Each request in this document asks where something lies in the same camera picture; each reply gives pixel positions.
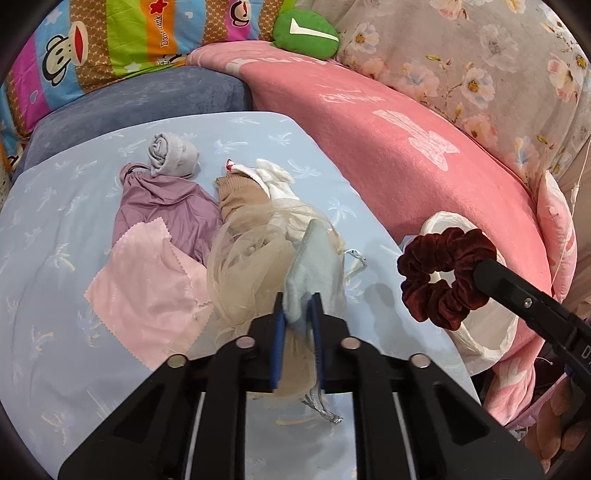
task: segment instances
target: pink cloth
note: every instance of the pink cloth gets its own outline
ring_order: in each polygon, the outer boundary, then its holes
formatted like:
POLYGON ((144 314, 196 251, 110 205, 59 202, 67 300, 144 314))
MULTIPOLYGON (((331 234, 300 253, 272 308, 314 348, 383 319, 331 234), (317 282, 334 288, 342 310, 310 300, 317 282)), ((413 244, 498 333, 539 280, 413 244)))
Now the pink cloth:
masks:
POLYGON ((111 250, 85 298, 139 361, 158 368, 187 353, 213 310, 207 271, 171 243, 161 218, 132 226, 111 250))
MULTIPOLYGON (((535 204, 521 181, 459 129, 416 101, 333 61, 262 41, 198 48, 187 65, 242 79, 257 110, 295 120, 341 170, 396 241, 431 215, 456 212, 482 228, 507 266, 550 292, 535 204)), ((531 401, 543 340, 520 320, 495 366, 485 406, 501 423, 531 401)))

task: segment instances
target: pink floral pillow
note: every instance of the pink floral pillow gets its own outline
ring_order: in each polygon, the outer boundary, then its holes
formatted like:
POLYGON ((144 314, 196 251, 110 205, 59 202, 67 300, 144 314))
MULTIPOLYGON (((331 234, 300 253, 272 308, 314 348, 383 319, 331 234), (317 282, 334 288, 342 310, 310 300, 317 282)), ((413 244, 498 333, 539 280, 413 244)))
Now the pink floral pillow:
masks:
POLYGON ((540 183, 538 223, 548 254, 554 298, 562 302, 569 292, 577 265, 577 239, 569 205, 549 171, 540 183))

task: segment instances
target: colorful striped pillow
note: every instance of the colorful striped pillow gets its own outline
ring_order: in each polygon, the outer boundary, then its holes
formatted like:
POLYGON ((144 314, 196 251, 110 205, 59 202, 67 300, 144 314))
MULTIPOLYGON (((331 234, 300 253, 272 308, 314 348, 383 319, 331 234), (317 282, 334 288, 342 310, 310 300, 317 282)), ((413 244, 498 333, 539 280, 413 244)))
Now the colorful striped pillow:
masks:
POLYGON ((184 64, 184 55, 207 43, 271 41, 282 3, 64 0, 28 40, 0 90, 0 138, 13 168, 21 143, 48 113, 117 80, 184 64))

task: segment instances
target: pile of clothes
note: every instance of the pile of clothes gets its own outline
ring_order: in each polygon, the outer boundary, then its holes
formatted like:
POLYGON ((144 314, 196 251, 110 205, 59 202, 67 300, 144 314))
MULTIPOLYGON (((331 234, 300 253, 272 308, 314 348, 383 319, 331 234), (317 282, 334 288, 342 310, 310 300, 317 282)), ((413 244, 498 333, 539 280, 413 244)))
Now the pile of clothes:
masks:
POLYGON ((345 243, 278 165, 228 160, 216 180, 218 203, 189 180, 198 156, 186 140, 160 134, 150 166, 122 168, 111 254, 85 296, 121 343, 156 369, 174 353, 211 355, 245 335, 283 292, 290 328, 274 394, 304 397, 317 383, 305 305, 318 292, 328 314, 346 318, 345 243))

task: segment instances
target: gray upholstery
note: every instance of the gray upholstery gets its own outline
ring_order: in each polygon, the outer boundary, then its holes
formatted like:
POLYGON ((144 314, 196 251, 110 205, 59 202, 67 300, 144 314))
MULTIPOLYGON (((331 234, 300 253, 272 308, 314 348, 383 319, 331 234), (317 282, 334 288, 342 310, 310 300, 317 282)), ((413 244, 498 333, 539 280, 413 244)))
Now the gray upholstery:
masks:
POLYGON ((52 112, 31 136, 14 182, 25 170, 91 138, 163 118, 252 110, 246 84, 201 67, 146 73, 96 90, 52 112))

